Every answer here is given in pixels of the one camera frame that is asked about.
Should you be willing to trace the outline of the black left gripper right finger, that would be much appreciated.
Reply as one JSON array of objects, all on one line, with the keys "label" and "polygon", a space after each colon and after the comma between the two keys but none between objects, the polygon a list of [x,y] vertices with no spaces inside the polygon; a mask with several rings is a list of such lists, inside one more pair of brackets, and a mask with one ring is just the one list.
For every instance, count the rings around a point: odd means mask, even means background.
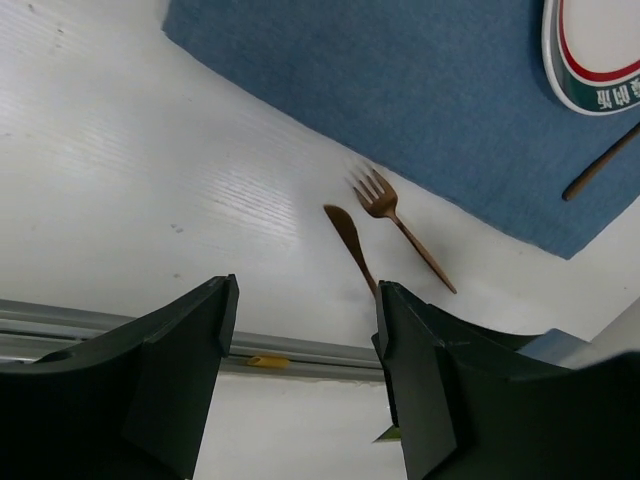
[{"label": "black left gripper right finger", "polygon": [[639,356],[568,369],[383,281],[381,362],[411,479],[635,479]]}]

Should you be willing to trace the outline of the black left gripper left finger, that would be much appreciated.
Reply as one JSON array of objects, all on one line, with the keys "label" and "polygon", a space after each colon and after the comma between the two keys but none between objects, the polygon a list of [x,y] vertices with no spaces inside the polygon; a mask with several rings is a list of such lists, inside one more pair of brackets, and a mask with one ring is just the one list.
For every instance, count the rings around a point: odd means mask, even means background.
[{"label": "black left gripper left finger", "polygon": [[5,479],[190,479],[219,360],[179,364],[155,338],[184,322],[234,332],[239,287],[216,276],[165,307],[29,363],[1,367]]}]

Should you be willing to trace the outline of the copper spoon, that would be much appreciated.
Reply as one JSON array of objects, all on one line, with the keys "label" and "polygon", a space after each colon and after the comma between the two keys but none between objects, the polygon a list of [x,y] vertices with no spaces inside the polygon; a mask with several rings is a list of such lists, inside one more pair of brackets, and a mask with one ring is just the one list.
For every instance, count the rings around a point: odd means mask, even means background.
[{"label": "copper spoon", "polygon": [[586,185],[632,140],[639,135],[640,123],[634,125],[627,133],[619,138],[601,156],[594,160],[580,175],[578,175],[563,191],[561,198],[568,202],[574,199]]}]

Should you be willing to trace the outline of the white plate green red rim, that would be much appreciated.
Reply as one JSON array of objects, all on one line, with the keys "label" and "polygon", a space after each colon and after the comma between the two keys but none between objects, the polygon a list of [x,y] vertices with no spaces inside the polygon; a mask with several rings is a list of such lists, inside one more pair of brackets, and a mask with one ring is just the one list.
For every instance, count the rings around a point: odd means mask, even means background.
[{"label": "white plate green red rim", "polygon": [[544,3],[544,69],[570,110],[606,116],[639,105],[639,1]]}]

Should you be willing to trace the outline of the blue cloth placemat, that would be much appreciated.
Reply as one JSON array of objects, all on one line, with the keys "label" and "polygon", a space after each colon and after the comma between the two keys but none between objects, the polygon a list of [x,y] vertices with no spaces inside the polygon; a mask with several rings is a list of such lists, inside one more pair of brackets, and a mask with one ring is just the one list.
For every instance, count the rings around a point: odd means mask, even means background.
[{"label": "blue cloth placemat", "polygon": [[166,36],[294,120],[518,240],[573,257],[639,196],[639,119],[553,93],[539,1],[173,1]]}]

